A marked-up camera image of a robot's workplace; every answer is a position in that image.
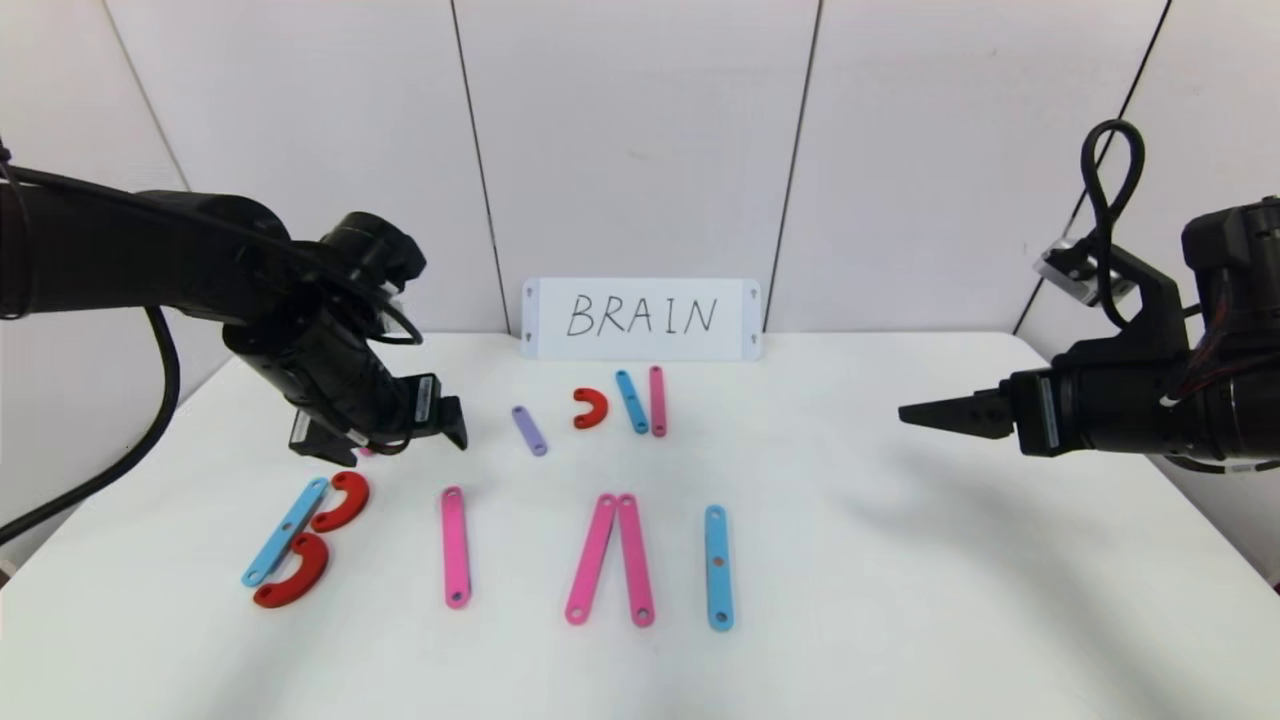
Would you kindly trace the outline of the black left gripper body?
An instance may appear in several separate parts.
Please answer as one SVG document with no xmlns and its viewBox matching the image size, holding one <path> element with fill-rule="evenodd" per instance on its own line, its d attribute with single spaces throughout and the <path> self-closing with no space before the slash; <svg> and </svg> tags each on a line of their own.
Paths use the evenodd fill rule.
<svg viewBox="0 0 1280 720">
<path fill-rule="evenodd" d="M 323 299 L 293 299 L 224 345 L 294 409 L 293 445 L 393 445 L 434 433 L 434 375 L 396 378 Z"/>
</svg>

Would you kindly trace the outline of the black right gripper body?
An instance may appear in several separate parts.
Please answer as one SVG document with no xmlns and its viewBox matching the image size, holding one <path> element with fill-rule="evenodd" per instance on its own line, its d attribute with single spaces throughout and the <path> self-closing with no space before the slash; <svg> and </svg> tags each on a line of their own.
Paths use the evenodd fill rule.
<svg viewBox="0 0 1280 720">
<path fill-rule="evenodd" d="M 1190 457 L 1190 416 L 1160 404 L 1172 361 L 1061 354 L 1009 377 L 1020 450 L 1057 457 L 1094 450 Z"/>
</svg>

